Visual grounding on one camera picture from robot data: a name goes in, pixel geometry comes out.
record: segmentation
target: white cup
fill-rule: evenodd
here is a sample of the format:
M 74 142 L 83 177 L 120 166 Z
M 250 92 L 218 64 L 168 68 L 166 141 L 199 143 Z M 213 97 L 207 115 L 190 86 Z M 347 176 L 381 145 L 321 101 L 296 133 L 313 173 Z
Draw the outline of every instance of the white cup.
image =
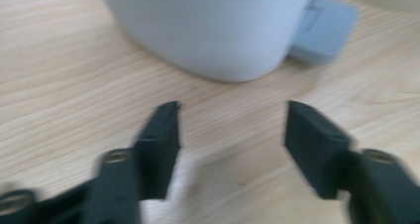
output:
M 312 0 L 106 0 L 122 28 L 174 64 L 247 81 L 279 67 Z

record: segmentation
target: wooden table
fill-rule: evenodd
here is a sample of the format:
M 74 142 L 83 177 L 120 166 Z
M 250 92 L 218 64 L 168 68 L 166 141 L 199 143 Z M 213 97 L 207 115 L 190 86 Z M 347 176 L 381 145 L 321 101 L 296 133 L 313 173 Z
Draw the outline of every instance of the wooden table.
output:
M 346 223 L 345 203 L 318 199 L 282 145 L 286 101 L 420 176 L 420 15 L 344 1 L 361 19 L 337 61 L 288 59 L 229 84 L 134 44 L 103 0 L 0 0 L 0 180 L 58 194 L 179 100 L 183 149 L 168 200 L 143 202 L 146 223 Z

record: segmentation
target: light wood surface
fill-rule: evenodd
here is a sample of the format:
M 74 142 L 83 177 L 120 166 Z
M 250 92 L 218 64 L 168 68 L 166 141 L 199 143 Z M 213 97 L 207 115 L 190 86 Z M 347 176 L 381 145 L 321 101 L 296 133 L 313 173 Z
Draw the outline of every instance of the light wood surface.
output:
M 286 101 L 319 108 L 420 176 L 420 15 L 362 0 L 339 59 L 293 59 L 247 83 L 186 73 L 134 44 L 103 0 L 0 0 L 0 180 L 51 197 L 130 146 L 159 104 L 179 100 L 182 151 L 146 223 L 347 223 L 282 146 Z

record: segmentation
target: cup handle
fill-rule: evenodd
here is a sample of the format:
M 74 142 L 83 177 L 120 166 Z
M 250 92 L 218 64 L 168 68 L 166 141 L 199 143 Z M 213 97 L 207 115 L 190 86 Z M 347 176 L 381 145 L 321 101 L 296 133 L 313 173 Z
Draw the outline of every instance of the cup handle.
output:
M 348 4 L 313 0 L 306 8 L 289 54 L 317 64 L 332 62 L 352 33 L 358 14 Z

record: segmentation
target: wood grain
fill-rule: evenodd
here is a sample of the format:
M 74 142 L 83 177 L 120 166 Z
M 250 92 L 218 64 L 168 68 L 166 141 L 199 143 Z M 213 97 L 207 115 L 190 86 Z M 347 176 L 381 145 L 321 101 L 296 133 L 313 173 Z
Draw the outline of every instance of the wood grain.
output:
M 0 0 L 0 180 L 58 194 L 127 147 L 159 104 L 179 100 L 183 149 L 169 199 L 147 223 L 347 223 L 286 150 L 286 101 L 309 103 L 420 176 L 420 15 L 362 0 L 339 59 L 288 59 L 247 83 L 186 73 L 118 28 L 103 0 Z

